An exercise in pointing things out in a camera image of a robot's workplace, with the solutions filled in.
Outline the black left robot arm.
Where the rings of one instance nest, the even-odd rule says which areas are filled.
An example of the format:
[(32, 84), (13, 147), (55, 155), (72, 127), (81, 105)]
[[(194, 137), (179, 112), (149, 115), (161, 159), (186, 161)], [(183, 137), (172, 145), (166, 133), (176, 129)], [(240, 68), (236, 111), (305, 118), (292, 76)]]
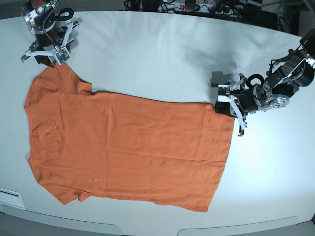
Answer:
[(216, 113), (245, 118), (249, 113), (282, 108), (301, 87), (307, 87), (315, 76), (315, 30), (311, 29), (297, 49), (273, 59), (266, 77), (240, 74), (237, 82), (218, 86)]

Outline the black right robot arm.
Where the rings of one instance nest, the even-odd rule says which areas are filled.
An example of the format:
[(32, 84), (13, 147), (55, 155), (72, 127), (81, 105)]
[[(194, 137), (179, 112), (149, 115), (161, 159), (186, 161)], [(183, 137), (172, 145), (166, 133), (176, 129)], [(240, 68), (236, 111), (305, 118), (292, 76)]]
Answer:
[(56, 14), (58, 4), (58, 0), (29, 0), (22, 5), (22, 17), (35, 36), (35, 41), (21, 57), (22, 62), (32, 57), (39, 64), (53, 67), (71, 58), (70, 47), (76, 37), (73, 30), (79, 22), (72, 19), (71, 8), (63, 8)]

